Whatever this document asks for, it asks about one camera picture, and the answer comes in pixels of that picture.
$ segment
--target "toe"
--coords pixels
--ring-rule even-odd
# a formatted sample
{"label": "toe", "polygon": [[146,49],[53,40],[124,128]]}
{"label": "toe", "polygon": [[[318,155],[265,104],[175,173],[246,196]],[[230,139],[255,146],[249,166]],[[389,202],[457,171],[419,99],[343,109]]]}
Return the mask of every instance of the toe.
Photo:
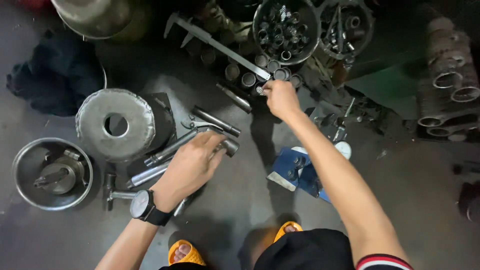
{"label": "toe", "polygon": [[293,226],[291,226],[291,225],[285,227],[283,230],[284,230],[286,233],[291,233],[291,232],[296,232],[296,231],[297,231],[297,229],[295,229],[295,227],[293,227]]}
{"label": "toe", "polygon": [[180,245],[179,248],[178,248],[178,250],[181,253],[183,253],[184,256],[187,255],[190,252],[191,249],[192,248],[190,247],[190,245],[186,245],[186,244]]}

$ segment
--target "hand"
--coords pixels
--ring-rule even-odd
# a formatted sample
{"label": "hand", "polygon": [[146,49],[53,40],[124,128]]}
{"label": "hand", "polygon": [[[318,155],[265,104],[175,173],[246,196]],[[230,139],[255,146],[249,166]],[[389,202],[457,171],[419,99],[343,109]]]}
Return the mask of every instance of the hand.
{"label": "hand", "polygon": [[291,82],[267,81],[263,90],[268,97],[267,105],[274,116],[287,121],[290,116],[301,112],[299,99]]}
{"label": "hand", "polygon": [[162,212],[172,211],[212,178],[226,152],[222,149],[214,153],[214,149],[225,139],[214,131],[201,132],[180,147],[163,176],[150,188]]}

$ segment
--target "black watch strap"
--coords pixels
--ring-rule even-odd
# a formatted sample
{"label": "black watch strap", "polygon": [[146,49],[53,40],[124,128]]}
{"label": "black watch strap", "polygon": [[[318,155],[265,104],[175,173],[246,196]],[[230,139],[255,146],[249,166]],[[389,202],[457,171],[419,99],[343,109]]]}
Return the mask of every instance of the black watch strap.
{"label": "black watch strap", "polygon": [[150,214],[145,218],[145,221],[157,226],[165,226],[167,222],[170,220],[172,213],[164,213],[158,210],[155,206],[153,206],[152,211]]}

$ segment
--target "striped sleeve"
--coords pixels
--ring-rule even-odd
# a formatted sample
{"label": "striped sleeve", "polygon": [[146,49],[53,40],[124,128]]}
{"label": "striped sleeve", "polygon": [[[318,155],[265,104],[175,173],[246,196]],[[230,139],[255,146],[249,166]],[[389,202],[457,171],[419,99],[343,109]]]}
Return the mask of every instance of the striped sleeve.
{"label": "striped sleeve", "polygon": [[367,255],[357,263],[357,270],[413,270],[404,260],[388,254]]}

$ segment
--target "metal bowl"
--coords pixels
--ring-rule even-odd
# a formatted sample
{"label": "metal bowl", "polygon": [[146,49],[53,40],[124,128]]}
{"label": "metal bowl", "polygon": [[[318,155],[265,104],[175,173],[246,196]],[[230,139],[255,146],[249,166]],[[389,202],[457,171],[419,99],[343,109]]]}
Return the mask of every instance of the metal bowl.
{"label": "metal bowl", "polygon": [[[76,183],[74,188],[62,195],[54,195],[33,186],[45,166],[46,154],[61,155],[65,149],[74,148],[87,163],[84,179],[87,186]],[[75,144],[59,138],[35,140],[18,152],[13,160],[12,175],[20,195],[31,205],[47,211],[59,211],[79,204],[92,187],[93,168],[87,154]]]}
{"label": "metal bowl", "polygon": [[[266,55],[269,59],[271,59],[272,56],[261,48],[256,33],[260,31],[260,20],[265,14],[268,14],[274,2],[275,1],[273,0],[265,0],[261,5],[259,5],[257,11],[255,12],[255,15],[253,16],[252,24],[252,36],[255,40],[255,44],[262,52],[262,54]],[[295,65],[307,60],[307,58],[309,58],[317,49],[318,43],[320,42],[321,34],[321,28],[318,25],[318,22],[320,20],[315,12],[315,7],[310,0],[288,0],[286,2],[286,5],[291,9],[292,12],[298,12],[300,14],[299,24],[304,24],[308,26],[307,34],[310,37],[310,43],[305,46],[305,48],[303,48],[303,52],[299,55],[292,55],[292,57],[288,60],[276,59],[282,65]]]}

